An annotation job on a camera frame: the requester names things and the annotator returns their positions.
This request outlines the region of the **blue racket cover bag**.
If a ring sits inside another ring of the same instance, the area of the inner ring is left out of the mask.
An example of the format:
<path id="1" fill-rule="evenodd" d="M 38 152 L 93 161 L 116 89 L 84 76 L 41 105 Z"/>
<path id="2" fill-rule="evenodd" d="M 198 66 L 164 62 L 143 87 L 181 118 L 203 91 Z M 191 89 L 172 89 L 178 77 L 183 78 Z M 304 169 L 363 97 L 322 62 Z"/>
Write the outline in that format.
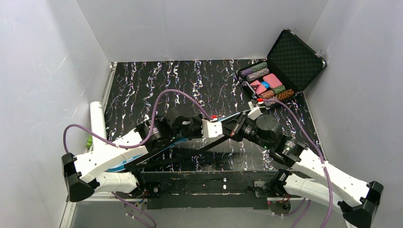
<path id="1" fill-rule="evenodd" d="M 240 113 L 246 113 L 248 115 L 248 112 L 250 110 L 240 112 Z M 234 117 L 239 113 L 233 114 L 229 117 Z M 212 122 L 222 122 L 222 120 L 225 120 L 229 117 L 219 119 L 219 120 L 214 120 Z M 182 160 L 186 160 L 188 158 L 191 158 L 197 154 L 204 153 L 208 151 L 209 149 L 215 147 L 216 145 L 219 145 L 226 140 L 230 139 L 228 136 L 225 136 L 224 134 L 213 138 L 213 142 L 210 144 L 205 145 L 204 147 L 196 150 L 194 153 L 188 153 L 184 155 L 180 155 L 176 158 L 171 158 L 171 159 L 163 159 L 163 160 L 158 160 L 154 162 L 150 162 L 150 159 L 155 157 L 156 155 L 164 152 L 165 150 L 168 150 L 169 148 L 172 148 L 176 145 L 179 145 L 183 142 L 190 141 L 187 138 L 171 138 L 169 137 L 169 125 L 167 120 L 165 119 L 164 116 L 158 116 L 156 117 L 153 121 L 152 120 L 147 120 L 140 125 L 136 126 L 133 129 L 133 132 L 137 135 L 140 136 L 141 140 L 144 140 L 147 135 L 150 135 L 150 138 L 146 140 L 144 146 L 147 149 L 147 153 L 143 153 L 141 155 L 134 155 L 130 157 L 128 160 L 123 161 L 112 168 L 108 169 L 108 172 L 123 172 L 123 171 L 133 171 L 133 170 L 138 170 L 138 169 L 150 169 L 155 166 L 163 166 L 165 164 L 169 163 L 176 163 L 180 162 Z"/>

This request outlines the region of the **silver shuttlecock tube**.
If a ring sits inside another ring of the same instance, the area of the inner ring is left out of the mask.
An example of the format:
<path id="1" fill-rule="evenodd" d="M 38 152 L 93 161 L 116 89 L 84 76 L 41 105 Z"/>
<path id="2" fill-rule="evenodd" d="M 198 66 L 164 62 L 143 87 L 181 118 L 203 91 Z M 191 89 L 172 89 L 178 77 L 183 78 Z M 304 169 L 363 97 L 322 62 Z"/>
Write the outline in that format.
<path id="1" fill-rule="evenodd" d="M 106 125 L 103 105 L 99 101 L 89 104 L 91 131 L 106 140 Z"/>

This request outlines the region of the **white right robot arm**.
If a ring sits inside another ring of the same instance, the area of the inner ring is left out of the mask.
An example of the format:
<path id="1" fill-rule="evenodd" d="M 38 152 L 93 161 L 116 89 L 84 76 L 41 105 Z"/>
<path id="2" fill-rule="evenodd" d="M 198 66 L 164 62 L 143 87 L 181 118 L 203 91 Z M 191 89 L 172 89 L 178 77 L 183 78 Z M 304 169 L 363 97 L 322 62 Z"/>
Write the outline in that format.
<path id="1" fill-rule="evenodd" d="M 285 135 L 269 114 L 252 118 L 239 113 L 221 121 L 224 135 L 247 139 L 269 150 L 280 169 L 267 190 L 280 196 L 297 195 L 328 205 L 357 228 L 369 228 L 379 208 L 382 184 L 356 179 L 316 155 L 308 146 Z"/>

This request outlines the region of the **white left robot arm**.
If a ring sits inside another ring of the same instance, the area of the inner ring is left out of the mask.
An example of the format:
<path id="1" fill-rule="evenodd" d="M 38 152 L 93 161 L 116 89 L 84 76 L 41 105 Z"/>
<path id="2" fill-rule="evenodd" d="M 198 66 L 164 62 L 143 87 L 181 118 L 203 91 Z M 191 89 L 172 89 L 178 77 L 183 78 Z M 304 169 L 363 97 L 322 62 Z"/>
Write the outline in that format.
<path id="1" fill-rule="evenodd" d="M 207 138 L 215 116 L 202 112 L 196 117 L 179 116 L 169 123 L 164 116 L 152 117 L 126 135 L 104 142 L 91 152 L 61 157 L 63 177 L 70 202 L 80 202 L 99 192 L 132 193 L 140 184 L 132 173 L 142 162 L 191 138 Z"/>

